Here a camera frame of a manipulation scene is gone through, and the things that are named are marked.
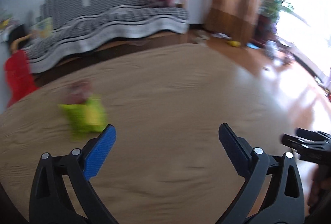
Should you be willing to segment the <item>person's right hand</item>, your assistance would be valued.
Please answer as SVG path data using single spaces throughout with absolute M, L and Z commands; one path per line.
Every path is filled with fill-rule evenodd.
M 330 190 L 330 168 L 326 165 L 319 165 L 312 176 L 312 185 L 307 200 L 309 212 L 321 200 L 321 192 Z

